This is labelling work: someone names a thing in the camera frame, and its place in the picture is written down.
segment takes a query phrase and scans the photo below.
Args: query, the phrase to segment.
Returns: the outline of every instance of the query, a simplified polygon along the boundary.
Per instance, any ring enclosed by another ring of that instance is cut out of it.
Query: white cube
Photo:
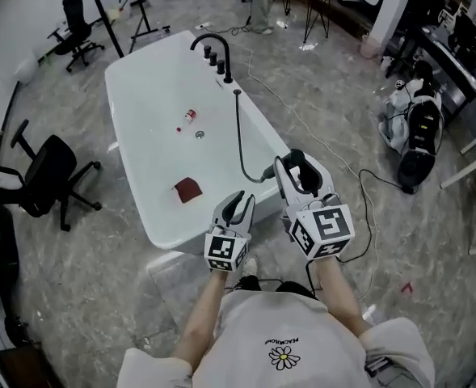
[[[205,235],[204,258],[210,268],[235,272],[247,252],[245,238],[209,233]]]
[[[289,233],[308,260],[338,255],[355,237],[348,205],[299,211]]]

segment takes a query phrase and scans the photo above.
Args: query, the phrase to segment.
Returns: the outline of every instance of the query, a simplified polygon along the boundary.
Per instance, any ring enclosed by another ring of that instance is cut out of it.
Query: black faucet
[[[230,74],[230,51],[229,51],[229,44],[227,43],[227,40],[225,40],[220,35],[217,35],[216,33],[206,33],[202,36],[196,37],[196,39],[192,42],[190,49],[195,50],[195,47],[198,44],[198,42],[203,39],[207,39],[208,37],[212,37],[213,39],[219,40],[223,44],[223,48],[225,49],[225,77],[223,79],[223,82],[231,83],[232,75]]]

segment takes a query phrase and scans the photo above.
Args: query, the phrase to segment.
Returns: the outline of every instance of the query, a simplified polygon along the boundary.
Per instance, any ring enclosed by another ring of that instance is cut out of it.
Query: tile floor
[[[236,0],[166,0],[159,10],[148,9],[153,25],[169,23],[172,32],[194,31],[205,21],[216,30],[243,25],[248,11],[247,4]],[[377,133],[377,120],[392,82],[375,62],[359,55],[359,42],[334,24],[329,39],[317,24],[304,46],[303,7],[294,4],[285,18],[276,2],[272,19],[272,36],[225,35],[233,43],[234,77],[289,147],[313,155],[332,174],[355,222],[356,240],[344,255],[352,257],[368,240],[357,179],[306,132],[293,112],[248,76],[251,54],[245,48],[254,51],[252,74],[282,94],[314,135],[355,172],[368,168],[386,179],[393,176],[395,157]],[[125,52],[138,21],[134,12],[127,23],[115,26]],[[137,49],[157,38],[139,40]],[[92,40],[107,49],[94,53],[87,69],[78,66],[67,74],[67,58],[53,56],[21,89],[1,151],[2,165],[26,170],[29,159],[19,147],[11,150],[9,140],[28,118],[31,145],[37,148],[55,133],[73,148],[78,165],[91,159],[103,164],[80,192],[104,208],[97,213],[72,205],[70,233],[60,231],[57,208],[39,219],[12,208],[21,261],[15,308],[43,342],[65,385],[85,388],[114,386],[124,350],[132,346],[166,356],[208,276],[199,256],[162,263],[168,253],[145,235],[119,150],[110,148],[116,137],[103,72],[117,59],[116,51],[102,26],[95,28]],[[159,71],[150,68],[150,73]],[[402,315],[417,324],[435,361],[438,386],[461,386],[476,370],[476,257],[466,254],[469,244],[476,243],[476,190],[471,178],[444,191],[439,187],[466,164],[458,150],[472,136],[460,120],[452,125],[436,168],[414,196],[365,177],[379,229],[377,253],[371,247],[363,258],[344,266],[359,296],[372,280],[362,303],[375,305],[377,321]],[[304,258],[289,246],[276,217],[255,226],[253,235],[262,277],[307,284]],[[409,282],[413,293],[402,293]]]

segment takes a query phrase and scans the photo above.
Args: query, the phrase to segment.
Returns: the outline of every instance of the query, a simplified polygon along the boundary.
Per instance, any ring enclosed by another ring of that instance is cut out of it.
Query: white bathtub
[[[204,250],[213,211],[232,192],[255,195],[254,222],[282,205],[275,179],[255,184],[241,172],[233,94],[241,88],[235,81],[223,83],[224,75],[203,57],[204,44],[221,43],[202,40],[191,51],[194,39],[188,31],[169,36],[105,73],[124,169],[145,231],[157,247],[190,253]],[[245,92],[239,99],[245,168],[259,178],[289,149]],[[189,109],[197,117],[177,133]],[[204,137],[197,139],[197,131]],[[182,204],[174,186],[186,177],[203,194]]]

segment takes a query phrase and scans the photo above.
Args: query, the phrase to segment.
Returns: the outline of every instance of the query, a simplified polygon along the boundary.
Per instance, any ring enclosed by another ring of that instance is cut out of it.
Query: white cable
[[[374,275],[376,274],[376,271],[379,267],[379,255],[377,253],[377,235],[378,235],[378,229],[377,229],[377,223],[376,223],[376,218],[374,216],[374,203],[373,201],[371,200],[369,194],[367,193],[367,190],[365,190],[365,187],[363,185],[363,183],[361,182],[361,179],[360,177],[358,176],[357,173],[355,173],[351,167],[349,166],[349,164],[347,163],[347,161],[345,161],[345,159],[343,159],[342,157],[340,157],[336,152],[334,152],[328,144],[326,144],[326,142],[322,141],[321,139],[319,139],[318,137],[314,136],[313,133],[311,132],[310,130],[310,127],[308,126],[308,124],[306,122],[304,122],[301,117],[299,116],[299,114],[297,113],[297,111],[295,109],[293,109],[292,107],[290,107],[276,92],[274,92],[266,83],[264,83],[261,79],[257,78],[256,76],[252,75],[251,73],[251,67],[252,67],[252,57],[254,56],[254,51],[249,49],[249,48],[246,48],[245,46],[242,46],[241,44],[238,44],[238,43],[232,43],[232,42],[229,42],[229,44],[234,44],[236,46],[239,46],[240,48],[243,48],[245,50],[247,50],[248,52],[251,53],[251,56],[248,60],[248,76],[250,76],[252,79],[254,79],[256,82],[259,82],[261,85],[263,85],[264,87],[266,87],[270,93],[272,93],[272,95],[274,95],[275,97],[278,98],[278,100],[287,108],[289,109],[290,111],[293,112],[293,115],[295,115],[295,117],[297,118],[297,120],[305,127],[305,130],[307,131],[307,133],[310,135],[310,137],[312,137],[316,142],[318,142],[319,144],[325,146],[327,148],[327,150],[332,153],[336,158],[338,158],[340,161],[342,161],[345,166],[347,167],[347,169],[351,172],[351,174],[353,174],[356,179],[358,179],[358,181],[360,181],[360,186],[361,188],[363,189],[364,193],[365,193],[365,196],[369,199],[369,202],[370,202],[370,205],[371,205],[371,208],[373,209],[372,213],[373,213],[373,222],[374,222],[374,229],[376,231],[375,235],[374,235],[374,251],[376,252],[376,267],[374,268],[374,271],[373,271],[373,274],[370,276],[370,282],[369,282],[369,288],[367,289],[367,292],[362,296],[360,297],[359,300],[362,300],[364,298],[367,297],[367,295],[370,293],[371,291],[371,288],[373,287],[373,281],[374,281]]]

